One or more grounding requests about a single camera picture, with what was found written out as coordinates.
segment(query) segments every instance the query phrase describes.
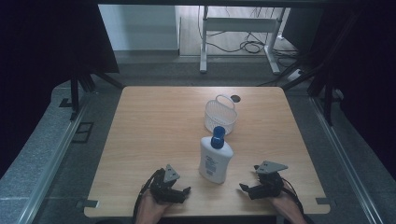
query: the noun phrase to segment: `light wood floor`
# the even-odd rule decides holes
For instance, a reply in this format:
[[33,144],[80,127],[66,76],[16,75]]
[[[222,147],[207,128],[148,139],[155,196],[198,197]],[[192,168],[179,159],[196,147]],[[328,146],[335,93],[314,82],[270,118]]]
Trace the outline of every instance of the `light wood floor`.
[[[226,18],[276,18],[280,13],[281,8],[272,7],[210,7],[208,10],[208,17],[226,17]],[[282,25],[279,30],[281,35],[285,22],[289,15],[290,9],[287,8],[283,17]],[[200,46],[202,43],[202,17],[204,14],[204,7],[188,7],[180,6],[180,55],[181,56],[197,56],[200,55]],[[267,33],[253,33],[248,40],[256,41],[259,39],[262,43],[269,40],[271,34]],[[246,32],[226,32],[219,34],[219,32],[207,32],[207,43],[219,46],[225,50],[236,50],[240,48],[240,44],[246,41],[248,33]],[[286,39],[278,38],[276,40],[275,49],[295,49],[294,46]],[[214,46],[207,46],[207,54],[210,55],[264,55],[264,51],[258,54],[252,54],[245,50],[238,50],[236,52],[226,52]],[[259,48],[254,46],[247,46],[249,51],[256,51]]]

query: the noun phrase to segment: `human hand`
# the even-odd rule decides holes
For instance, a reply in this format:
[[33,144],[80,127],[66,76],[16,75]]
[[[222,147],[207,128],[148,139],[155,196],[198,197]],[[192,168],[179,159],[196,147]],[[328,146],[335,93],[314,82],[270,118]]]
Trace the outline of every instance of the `human hand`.
[[136,224],[157,224],[165,213],[166,209],[170,207],[171,203],[156,202],[149,190],[142,196],[142,201],[136,216]]
[[[286,181],[283,181],[283,183],[285,189],[293,192]],[[306,224],[298,205],[285,191],[280,191],[280,194],[277,197],[268,197],[267,199],[275,210],[291,224]]]

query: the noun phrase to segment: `blue bottle cap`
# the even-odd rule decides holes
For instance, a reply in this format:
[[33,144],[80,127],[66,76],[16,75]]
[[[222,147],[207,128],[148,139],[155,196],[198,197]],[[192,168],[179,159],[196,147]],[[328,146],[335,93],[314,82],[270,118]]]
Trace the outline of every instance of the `blue bottle cap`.
[[220,149],[224,146],[224,135],[225,129],[221,126],[217,126],[213,129],[213,137],[210,141],[210,145],[215,149]]

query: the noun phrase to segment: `basket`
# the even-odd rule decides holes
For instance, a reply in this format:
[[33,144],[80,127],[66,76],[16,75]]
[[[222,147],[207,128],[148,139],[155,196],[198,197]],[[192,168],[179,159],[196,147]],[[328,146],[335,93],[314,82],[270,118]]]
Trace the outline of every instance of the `basket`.
[[[229,100],[233,107],[229,107],[218,100],[219,97],[224,97]],[[205,108],[205,126],[210,131],[217,126],[221,126],[225,129],[225,134],[229,134],[233,131],[236,118],[238,114],[235,111],[235,104],[231,97],[220,94],[216,96],[215,100],[207,102]]]

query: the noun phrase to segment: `white bottle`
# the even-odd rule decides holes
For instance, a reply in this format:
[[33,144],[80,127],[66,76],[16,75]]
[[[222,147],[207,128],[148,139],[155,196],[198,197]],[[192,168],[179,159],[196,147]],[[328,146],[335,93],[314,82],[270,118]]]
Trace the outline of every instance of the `white bottle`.
[[199,173],[217,184],[224,183],[227,166],[233,156],[233,150],[224,142],[224,134],[224,128],[218,126],[213,130],[213,136],[201,139]]

